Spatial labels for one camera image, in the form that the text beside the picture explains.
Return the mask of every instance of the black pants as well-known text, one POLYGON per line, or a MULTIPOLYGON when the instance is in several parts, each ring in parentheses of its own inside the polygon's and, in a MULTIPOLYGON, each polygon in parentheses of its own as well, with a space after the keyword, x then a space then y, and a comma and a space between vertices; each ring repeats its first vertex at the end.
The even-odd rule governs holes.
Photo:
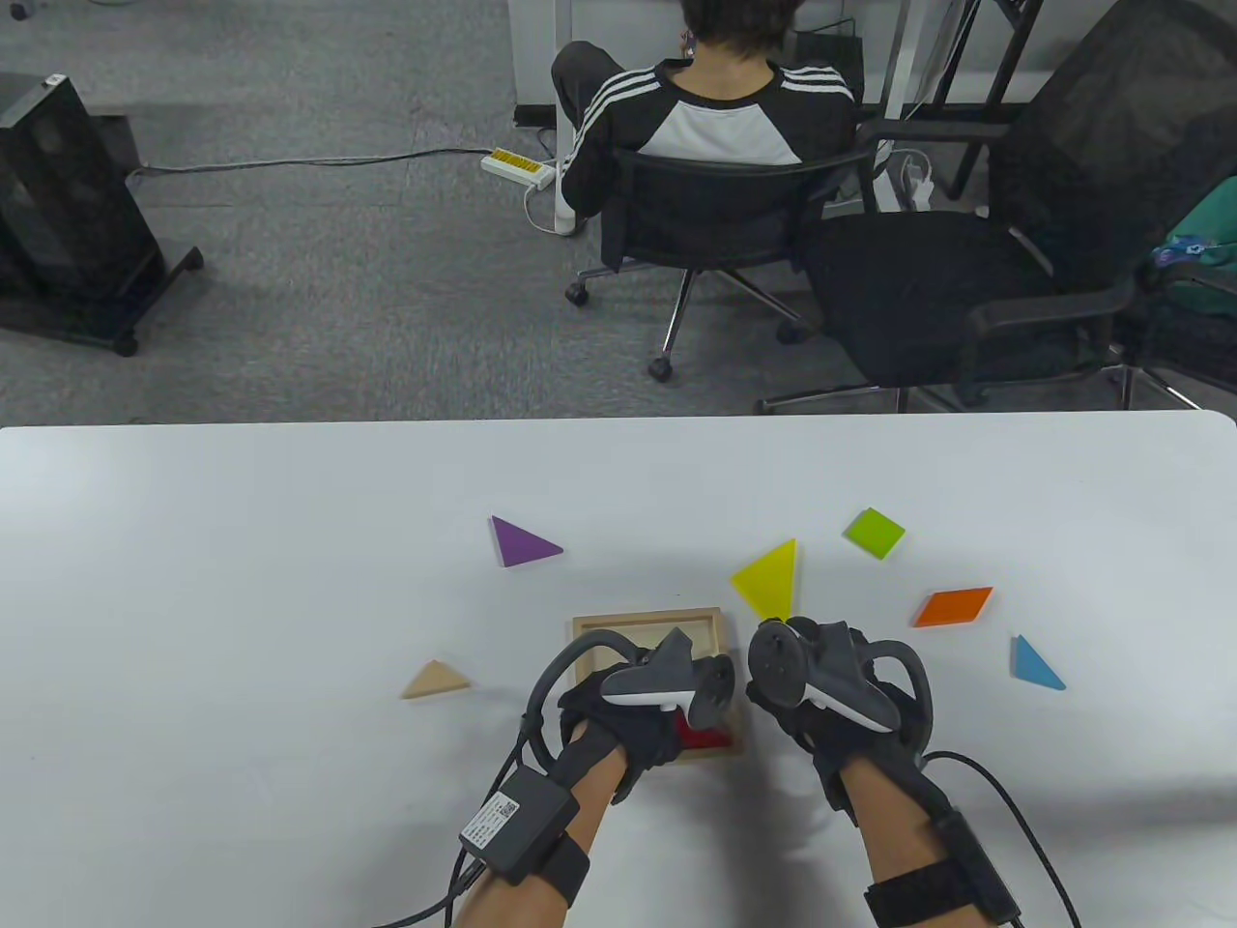
POLYGON ((580 127, 584 113, 601 85, 621 73, 622 67, 618 62, 593 42, 568 42, 549 66, 549 77, 554 82, 558 101, 563 104, 563 113, 576 129, 580 127))

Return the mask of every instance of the purple triangle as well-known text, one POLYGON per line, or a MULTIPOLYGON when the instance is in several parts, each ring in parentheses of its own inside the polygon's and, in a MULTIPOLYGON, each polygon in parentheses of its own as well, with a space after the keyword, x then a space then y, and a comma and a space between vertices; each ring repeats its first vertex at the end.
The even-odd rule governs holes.
POLYGON ((563 549, 553 542, 526 532, 520 526, 513 526, 497 516, 490 516, 490 522, 494 523, 494 537, 499 539, 499 553, 502 556, 503 567, 527 564, 529 561, 541 561, 563 553, 563 549))

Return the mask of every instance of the glove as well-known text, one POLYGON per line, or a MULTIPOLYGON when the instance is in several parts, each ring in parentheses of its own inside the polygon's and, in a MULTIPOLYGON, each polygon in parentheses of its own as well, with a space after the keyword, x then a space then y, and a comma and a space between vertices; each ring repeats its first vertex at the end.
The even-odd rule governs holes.
POLYGON ((626 752, 627 772, 615 792, 615 804, 627 797, 641 773, 669 763, 683 751, 674 713, 662 711, 656 705, 615 705, 601 698, 602 681, 628 666, 618 663, 590 673, 583 683, 569 689, 558 700, 558 708, 563 710, 559 730, 564 745, 571 740, 576 726, 588 721, 590 730, 605 730, 626 752))
MULTIPOLYGON (((810 619, 794 616, 787 624, 809 642, 819 637, 820 626, 810 619)), ((851 629, 851 636, 856 643, 867 643, 856 629, 851 629)), ((902 725, 897 731, 872 731, 807 700, 793 709, 776 705, 755 683, 747 684, 747 698, 772 715, 781 729, 811 755, 811 763, 825 788, 825 798, 835 810, 845 812, 851 822, 855 820, 855 809, 842 786, 841 770, 857 757, 871 760, 925 808, 935 806, 941 798, 938 796, 940 791, 919 772, 922 761, 914 755, 913 747, 920 744, 927 724, 919 704, 892 683, 876 679, 871 662, 867 662, 862 671, 863 676, 898 707, 902 725)))

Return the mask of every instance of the green bag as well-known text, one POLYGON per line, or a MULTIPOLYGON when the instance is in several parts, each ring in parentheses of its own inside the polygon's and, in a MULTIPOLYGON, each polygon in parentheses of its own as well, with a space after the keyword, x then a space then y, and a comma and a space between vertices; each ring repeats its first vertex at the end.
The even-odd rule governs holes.
MULTIPOLYGON (((1237 177, 1220 184, 1173 230, 1174 238, 1186 235, 1228 245, 1212 252, 1207 264, 1218 265, 1237 277, 1237 177)), ((1196 313, 1237 318, 1237 298, 1194 283, 1174 285, 1169 299, 1196 313)))

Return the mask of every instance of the person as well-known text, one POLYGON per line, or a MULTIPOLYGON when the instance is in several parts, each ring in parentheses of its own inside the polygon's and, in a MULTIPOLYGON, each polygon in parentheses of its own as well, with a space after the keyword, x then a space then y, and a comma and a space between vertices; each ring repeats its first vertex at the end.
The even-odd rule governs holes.
MULTIPOLYGON (((793 619, 794 622, 810 622, 793 619)), ((580 810, 567 834, 588 853, 616 792, 631 788, 646 770, 666 763, 682 750, 668 713, 657 708, 615 707, 600 697, 601 681, 616 667, 588 677, 559 700, 564 740, 604 729, 615 744, 573 787, 580 810)), ((881 883, 948 859, 928 813, 883 771, 914 765, 905 745, 922 724, 914 702, 892 684, 881 683, 902 710, 899 731, 875 734, 840 714, 803 703, 784 709, 748 684, 747 697, 769 713, 794 741, 811 755, 829 803, 858 827, 873 882, 881 883), (880 758, 880 766, 873 758, 880 758)), ((568 903, 538 876, 517 886, 482 876, 465 902, 460 928, 562 928, 568 903)), ((975 906, 965 906, 922 922, 925 928, 983 928, 992 924, 975 906)))
POLYGON ((570 42, 550 67, 575 127, 563 198, 596 215, 614 183, 612 148, 740 165, 798 165, 849 150, 855 98, 836 69, 784 69, 781 46, 803 0, 682 0, 691 58, 623 71, 589 42, 570 42))

